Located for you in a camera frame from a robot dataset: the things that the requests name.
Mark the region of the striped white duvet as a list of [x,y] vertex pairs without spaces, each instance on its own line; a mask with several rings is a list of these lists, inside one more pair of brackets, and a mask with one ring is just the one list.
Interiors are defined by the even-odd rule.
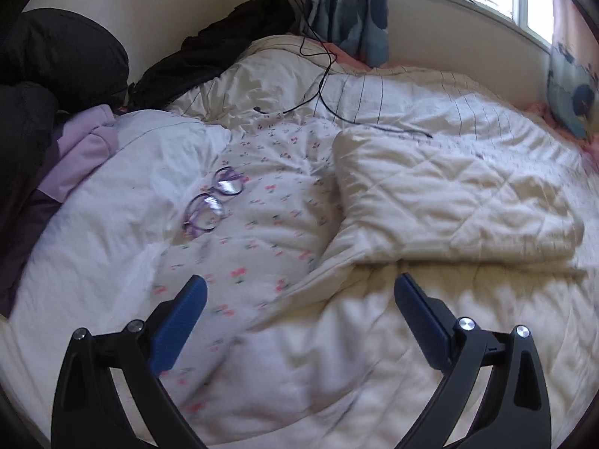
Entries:
[[340,127],[418,130],[567,166],[581,156],[536,114],[466,75],[404,66],[362,71],[331,62],[320,45],[290,34],[255,41],[218,77],[167,108],[232,126],[288,113]]

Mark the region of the cream quilted puffer coat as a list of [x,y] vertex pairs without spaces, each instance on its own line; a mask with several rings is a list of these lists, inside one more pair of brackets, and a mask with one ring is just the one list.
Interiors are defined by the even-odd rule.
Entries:
[[347,135],[347,180],[388,168],[326,260],[231,346],[189,412],[212,448],[391,448],[439,383],[393,300],[410,273],[457,315],[531,329],[553,447],[598,390],[598,178],[573,150],[442,149]]

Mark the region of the black puffer jacket pile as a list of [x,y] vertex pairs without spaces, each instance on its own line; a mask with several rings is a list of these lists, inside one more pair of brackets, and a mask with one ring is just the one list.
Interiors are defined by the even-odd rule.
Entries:
[[128,87],[124,46],[94,20],[69,10],[23,12],[1,44],[1,234],[56,164],[67,117],[108,104]]

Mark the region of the left blue cartoon curtain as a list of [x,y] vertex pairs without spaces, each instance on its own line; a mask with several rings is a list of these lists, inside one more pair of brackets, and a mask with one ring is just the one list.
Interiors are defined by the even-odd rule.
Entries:
[[388,0],[305,0],[305,30],[375,68],[389,60]]

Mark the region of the lilac hoodie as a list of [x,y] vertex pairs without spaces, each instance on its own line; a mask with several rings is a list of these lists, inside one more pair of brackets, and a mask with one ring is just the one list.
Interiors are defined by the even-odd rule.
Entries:
[[59,128],[33,190],[1,242],[1,315],[13,310],[19,281],[33,248],[50,219],[76,189],[107,159],[119,139],[111,107],[101,104],[76,114]]

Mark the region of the white pillow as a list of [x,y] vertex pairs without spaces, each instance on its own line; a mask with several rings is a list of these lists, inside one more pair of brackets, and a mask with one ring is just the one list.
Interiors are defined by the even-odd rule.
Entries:
[[188,201],[231,141],[224,127],[158,110],[115,128],[119,150],[51,219],[1,323],[2,388],[42,435],[72,333],[113,332],[138,315]]

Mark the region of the purple eyeglasses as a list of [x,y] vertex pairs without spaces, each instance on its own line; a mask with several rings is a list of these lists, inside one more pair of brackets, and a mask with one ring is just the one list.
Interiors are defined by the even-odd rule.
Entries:
[[239,196],[245,190],[244,176],[231,166],[214,173],[205,192],[195,196],[187,205],[182,230],[196,238],[213,231],[225,216],[224,201]]

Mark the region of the black garment by wall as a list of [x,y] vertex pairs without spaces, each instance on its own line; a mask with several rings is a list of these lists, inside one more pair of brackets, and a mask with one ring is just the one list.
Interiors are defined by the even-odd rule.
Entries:
[[286,34],[294,23],[289,0],[249,0],[235,6],[227,17],[186,37],[179,51],[149,67],[130,86],[130,109],[165,109],[231,67],[252,42]]

